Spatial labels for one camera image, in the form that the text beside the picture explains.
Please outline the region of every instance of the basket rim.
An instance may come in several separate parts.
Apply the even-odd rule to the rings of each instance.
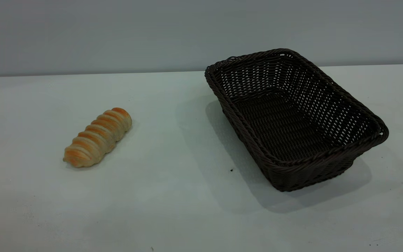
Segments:
[[[317,77],[320,78],[320,80],[325,81],[326,83],[329,83],[331,87],[334,89],[334,91],[338,92],[339,94],[342,95],[342,97],[349,103],[352,103],[355,105],[358,109],[361,110],[364,116],[370,118],[374,123],[377,125],[377,131],[372,134],[371,136],[368,136],[366,138],[360,139],[357,142],[351,142],[347,145],[339,146],[339,147],[334,147],[331,148],[330,150],[326,150],[324,152],[317,153],[313,156],[309,156],[306,158],[302,159],[297,159],[297,160],[291,160],[291,161],[283,161],[278,159],[276,156],[270,153],[269,150],[263,145],[261,142],[261,139],[257,137],[256,133],[253,130],[253,127],[248,123],[247,120],[245,120],[245,117],[242,115],[242,113],[237,109],[236,105],[231,101],[231,99],[227,96],[226,92],[224,89],[220,86],[220,83],[217,81],[217,78],[214,76],[214,73],[218,71],[219,69],[222,69],[223,67],[228,67],[229,65],[234,65],[234,64],[239,64],[240,62],[244,61],[250,61],[256,58],[263,58],[268,55],[273,55],[273,54],[282,54],[282,53],[289,53],[291,54],[294,59],[299,61],[304,67],[307,67],[309,70],[315,73]],[[248,132],[248,134],[252,137],[253,141],[256,143],[256,145],[259,147],[259,150],[263,152],[264,156],[269,158],[272,163],[276,166],[279,166],[280,168],[287,167],[290,169],[290,172],[293,172],[291,169],[293,166],[299,166],[299,167],[304,167],[305,164],[311,165],[313,162],[315,163],[323,163],[326,161],[330,161],[333,158],[337,157],[337,154],[340,153],[341,155],[339,156],[347,156],[347,155],[352,155],[353,153],[358,153],[358,152],[364,152],[371,147],[374,147],[376,145],[381,144],[384,142],[388,135],[389,131],[385,123],[382,121],[381,118],[376,116],[371,110],[369,110],[365,105],[363,105],[361,102],[359,102],[357,99],[355,99],[351,94],[349,94],[347,91],[345,91],[341,86],[339,86],[334,80],[332,80],[331,77],[326,75],[321,69],[319,69],[315,64],[301,56],[299,53],[296,51],[293,51],[291,49],[287,48],[279,48],[279,49],[272,49],[269,51],[260,51],[252,54],[246,54],[242,56],[232,56],[229,57],[228,59],[225,59],[223,61],[219,61],[215,64],[212,64],[208,66],[205,70],[205,77],[206,80],[208,81],[208,84],[210,85],[211,89],[213,91],[217,91],[219,94],[221,94],[222,98],[225,99],[227,102],[227,105],[230,106],[232,109],[233,113],[238,118],[243,118],[240,119],[240,122],[245,126],[245,130]]]

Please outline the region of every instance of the table surface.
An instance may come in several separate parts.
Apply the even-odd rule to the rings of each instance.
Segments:
[[[322,69],[390,137],[343,175],[287,193],[203,72],[0,78],[0,251],[403,252],[403,65]],[[112,107],[133,118],[113,152],[89,169],[63,162]]]

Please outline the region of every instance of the golden crust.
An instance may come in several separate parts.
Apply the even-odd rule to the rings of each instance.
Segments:
[[[99,163],[106,153],[113,150],[131,125],[129,113],[122,108],[114,107],[105,111],[65,148],[63,161],[77,168]]]

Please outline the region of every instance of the gray wall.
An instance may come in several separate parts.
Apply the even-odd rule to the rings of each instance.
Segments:
[[[0,75],[203,70],[281,47],[403,63],[403,0],[0,0]]]

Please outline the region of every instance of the woven basket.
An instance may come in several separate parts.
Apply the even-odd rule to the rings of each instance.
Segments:
[[[342,174],[385,123],[312,62],[275,49],[209,66],[206,80],[264,176],[291,191]]]

